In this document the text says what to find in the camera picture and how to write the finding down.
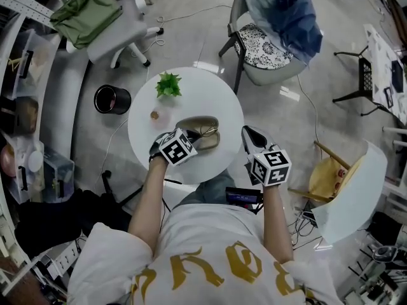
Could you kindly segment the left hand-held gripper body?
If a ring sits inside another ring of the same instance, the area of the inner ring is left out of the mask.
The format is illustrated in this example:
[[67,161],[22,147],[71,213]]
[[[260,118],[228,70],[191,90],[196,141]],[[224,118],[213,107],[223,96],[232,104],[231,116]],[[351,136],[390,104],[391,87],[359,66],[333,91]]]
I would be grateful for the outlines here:
[[172,132],[159,135],[149,150],[149,161],[161,156],[169,165],[178,166],[198,154],[185,132],[176,128]]

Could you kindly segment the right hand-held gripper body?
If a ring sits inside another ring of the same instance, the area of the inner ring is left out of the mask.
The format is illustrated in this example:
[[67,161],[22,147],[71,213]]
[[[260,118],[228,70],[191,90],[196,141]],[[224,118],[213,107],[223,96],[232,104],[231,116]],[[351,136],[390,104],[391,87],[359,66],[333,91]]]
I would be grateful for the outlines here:
[[291,160],[285,149],[272,144],[269,148],[244,146],[248,162],[245,164],[253,186],[279,186],[287,181],[291,170]]

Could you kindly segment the olive gold glasses case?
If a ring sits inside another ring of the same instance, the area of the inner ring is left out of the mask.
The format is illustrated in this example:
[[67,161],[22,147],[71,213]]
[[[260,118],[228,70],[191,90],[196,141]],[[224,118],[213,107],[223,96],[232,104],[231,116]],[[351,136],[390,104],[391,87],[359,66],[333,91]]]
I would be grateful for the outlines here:
[[209,125],[210,123],[215,123],[218,125],[218,132],[216,135],[212,135],[209,138],[199,139],[195,143],[191,143],[192,146],[198,151],[207,151],[217,147],[220,143],[220,132],[219,132],[219,121],[213,116],[193,116],[180,120],[176,124],[176,128],[180,128],[182,131],[187,130],[196,130],[200,125]]

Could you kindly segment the person's left forearm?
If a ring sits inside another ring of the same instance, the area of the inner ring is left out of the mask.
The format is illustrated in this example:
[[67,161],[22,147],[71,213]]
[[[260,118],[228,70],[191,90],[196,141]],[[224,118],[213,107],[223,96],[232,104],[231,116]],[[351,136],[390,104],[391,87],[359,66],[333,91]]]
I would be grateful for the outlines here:
[[163,182],[168,163],[162,156],[149,163],[141,197],[130,220],[128,233],[138,237],[155,252],[161,227]]

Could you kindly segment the black waist-mounted device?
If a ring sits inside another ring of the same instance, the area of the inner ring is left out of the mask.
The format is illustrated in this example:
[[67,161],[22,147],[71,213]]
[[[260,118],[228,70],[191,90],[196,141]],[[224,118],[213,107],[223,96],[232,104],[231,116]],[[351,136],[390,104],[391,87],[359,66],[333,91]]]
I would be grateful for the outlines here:
[[254,214],[263,208],[263,193],[260,190],[227,187],[225,193],[230,205],[242,207]]

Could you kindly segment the person's grey-blue trousers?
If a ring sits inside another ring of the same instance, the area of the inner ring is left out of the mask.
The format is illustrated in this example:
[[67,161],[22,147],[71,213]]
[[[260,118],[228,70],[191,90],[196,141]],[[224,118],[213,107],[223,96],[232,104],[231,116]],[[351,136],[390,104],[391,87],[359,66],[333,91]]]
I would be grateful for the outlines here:
[[221,205],[226,208],[236,208],[226,200],[227,187],[236,187],[236,185],[228,170],[224,170],[210,180],[201,182],[196,190],[187,195],[174,209],[184,205]]

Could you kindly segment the grey chair with dark legs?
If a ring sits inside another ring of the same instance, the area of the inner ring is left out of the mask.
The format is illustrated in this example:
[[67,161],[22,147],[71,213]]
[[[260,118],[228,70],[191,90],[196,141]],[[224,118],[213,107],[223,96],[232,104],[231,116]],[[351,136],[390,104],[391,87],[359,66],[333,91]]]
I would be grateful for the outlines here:
[[256,86],[264,86],[280,83],[297,76],[306,67],[306,65],[301,60],[297,59],[293,54],[291,62],[285,67],[277,70],[258,69],[246,64],[244,62],[245,47],[243,46],[238,35],[238,31],[242,27],[238,28],[237,21],[242,15],[248,12],[249,10],[245,0],[233,0],[228,24],[228,41],[218,53],[218,55],[222,57],[229,49],[233,48],[237,54],[238,65],[235,75],[235,82],[233,85],[233,91],[235,93],[238,92],[242,73],[246,73],[247,77]]

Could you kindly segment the black round waste bin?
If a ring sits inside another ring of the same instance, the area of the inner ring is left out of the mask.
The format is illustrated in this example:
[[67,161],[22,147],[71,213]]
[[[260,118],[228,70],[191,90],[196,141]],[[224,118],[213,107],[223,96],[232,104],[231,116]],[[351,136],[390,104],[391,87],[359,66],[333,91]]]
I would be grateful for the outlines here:
[[130,93],[124,88],[102,85],[93,98],[95,109],[101,114],[125,114],[132,103]]

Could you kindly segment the black-and-white patterned cushion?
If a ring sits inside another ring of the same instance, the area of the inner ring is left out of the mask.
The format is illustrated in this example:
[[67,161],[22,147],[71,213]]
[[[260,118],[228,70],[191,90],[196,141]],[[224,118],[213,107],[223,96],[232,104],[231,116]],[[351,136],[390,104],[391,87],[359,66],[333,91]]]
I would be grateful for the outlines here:
[[289,64],[293,55],[271,43],[254,23],[243,26],[238,35],[245,47],[244,62],[258,69],[277,70]]

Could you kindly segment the person's white t-shirt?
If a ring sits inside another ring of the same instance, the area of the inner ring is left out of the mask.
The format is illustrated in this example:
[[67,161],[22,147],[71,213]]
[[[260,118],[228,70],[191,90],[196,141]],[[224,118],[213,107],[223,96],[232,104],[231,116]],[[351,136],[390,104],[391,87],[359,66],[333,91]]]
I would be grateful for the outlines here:
[[231,205],[171,211],[156,251],[94,225],[74,267],[68,305],[343,305],[328,267],[277,261],[256,216]]

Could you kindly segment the dark blue jacket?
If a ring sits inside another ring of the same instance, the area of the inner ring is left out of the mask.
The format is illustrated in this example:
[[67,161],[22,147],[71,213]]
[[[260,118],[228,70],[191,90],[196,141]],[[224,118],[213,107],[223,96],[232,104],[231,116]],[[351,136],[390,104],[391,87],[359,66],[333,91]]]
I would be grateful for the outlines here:
[[273,0],[268,21],[283,47],[303,63],[320,52],[322,33],[312,0]]

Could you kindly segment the clear plastic storage box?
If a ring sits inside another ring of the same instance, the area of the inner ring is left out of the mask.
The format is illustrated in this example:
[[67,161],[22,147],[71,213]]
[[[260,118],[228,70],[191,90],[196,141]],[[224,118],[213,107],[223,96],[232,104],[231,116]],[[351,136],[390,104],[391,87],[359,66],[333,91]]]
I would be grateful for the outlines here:
[[74,193],[74,162],[49,147],[44,151],[45,203],[67,201]]
[[36,96],[59,43],[58,34],[39,35],[34,29],[19,33],[6,66],[2,94],[12,100]]
[[10,160],[5,174],[10,194],[18,204],[41,201],[44,179],[44,144],[31,136],[4,136]]

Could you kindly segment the table with patterned white cloth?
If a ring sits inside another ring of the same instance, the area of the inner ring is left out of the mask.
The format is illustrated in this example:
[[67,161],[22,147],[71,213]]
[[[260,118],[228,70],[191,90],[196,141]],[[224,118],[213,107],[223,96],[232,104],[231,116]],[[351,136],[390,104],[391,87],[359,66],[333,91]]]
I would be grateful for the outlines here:
[[[363,25],[368,42],[369,61],[373,77],[373,101],[382,104],[403,125],[407,125],[407,79],[404,65],[397,53],[370,25]],[[404,92],[398,93],[392,86],[392,61],[397,60],[403,68]]]

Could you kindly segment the dark blue notebook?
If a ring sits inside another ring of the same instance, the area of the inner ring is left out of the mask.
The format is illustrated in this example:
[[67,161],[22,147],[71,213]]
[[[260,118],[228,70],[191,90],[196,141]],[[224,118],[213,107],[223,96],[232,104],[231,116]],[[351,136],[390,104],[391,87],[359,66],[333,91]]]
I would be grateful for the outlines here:
[[400,66],[400,63],[397,60],[392,61],[392,86],[394,87],[395,91],[398,93],[404,92],[404,84],[403,84],[403,68]]

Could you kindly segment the olive green handbag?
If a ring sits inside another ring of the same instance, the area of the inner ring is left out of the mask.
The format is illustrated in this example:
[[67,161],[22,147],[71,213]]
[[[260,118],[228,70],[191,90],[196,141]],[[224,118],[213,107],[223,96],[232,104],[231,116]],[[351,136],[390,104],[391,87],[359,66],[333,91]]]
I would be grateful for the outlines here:
[[122,13],[117,0],[61,0],[50,16],[54,29],[77,49],[86,48]]

